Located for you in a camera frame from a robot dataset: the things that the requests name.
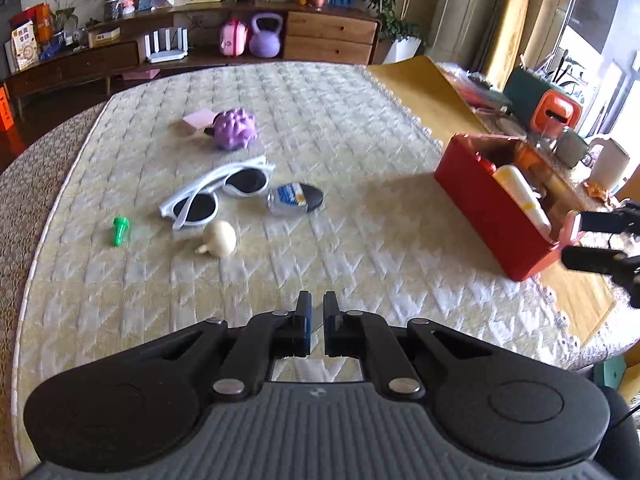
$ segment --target pink sticky note pad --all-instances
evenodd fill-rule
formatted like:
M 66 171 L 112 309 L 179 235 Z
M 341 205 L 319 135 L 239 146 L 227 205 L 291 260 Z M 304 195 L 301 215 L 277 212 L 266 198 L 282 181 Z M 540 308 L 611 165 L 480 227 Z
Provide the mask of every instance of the pink sticky note pad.
M 182 120 L 187 123 L 193 130 L 201 130 L 207 126 L 211 126 L 216 114 L 211 110 L 200 110 L 184 116 Z

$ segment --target white plant pot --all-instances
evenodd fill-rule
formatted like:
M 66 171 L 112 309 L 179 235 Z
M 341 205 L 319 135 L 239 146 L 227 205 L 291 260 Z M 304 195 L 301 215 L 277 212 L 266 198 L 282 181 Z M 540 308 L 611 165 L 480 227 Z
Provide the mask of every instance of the white plant pot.
M 389 63 L 397 63 L 398 61 L 404 61 L 405 59 L 411 59 L 415 56 L 415 53 L 420 46 L 420 42 L 420 38 L 395 40 L 382 64 L 386 65 Z

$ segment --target pink bag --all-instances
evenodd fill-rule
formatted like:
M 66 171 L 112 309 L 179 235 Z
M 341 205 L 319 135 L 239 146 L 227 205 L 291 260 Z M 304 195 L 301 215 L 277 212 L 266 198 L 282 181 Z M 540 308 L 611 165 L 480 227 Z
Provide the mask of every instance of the pink bag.
M 220 52 L 223 56 L 240 56 L 247 38 L 246 25 L 235 18 L 226 22 L 220 30 Z

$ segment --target white sunglasses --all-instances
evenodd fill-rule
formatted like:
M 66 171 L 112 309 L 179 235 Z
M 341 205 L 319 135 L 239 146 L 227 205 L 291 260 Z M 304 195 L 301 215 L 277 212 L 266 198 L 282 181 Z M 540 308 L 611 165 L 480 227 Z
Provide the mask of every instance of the white sunglasses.
M 160 214 L 174 219 L 174 230 L 205 225 L 218 214 L 217 189 L 240 198 L 264 194 L 274 169 L 265 156 L 225 164 L 174 194 L 160 206 Z

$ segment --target kettlebell handle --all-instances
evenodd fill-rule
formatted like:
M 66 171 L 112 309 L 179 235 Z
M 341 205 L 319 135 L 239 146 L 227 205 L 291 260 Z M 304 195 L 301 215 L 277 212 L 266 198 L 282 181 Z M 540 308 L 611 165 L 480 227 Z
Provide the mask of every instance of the kettlebell handle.
M 258 32 L 260 32 L 260 28 L 258 27 L 258 20 L 261 20 L 263 18 L 271 18 L 272 20 L 276 20 L 278 22 L 278 27 L 273 31 L 273 33 L 279 36 L 284 20 L 282 19 L 282 16 L 280 16 L 279 14 L 275 14 L 274 12 L 264 12 L 262 14 L 256 14 L 253 17 L 253 19 L 251 20 L 251 28 L 254 30 L 254 33 L 257 34 Z

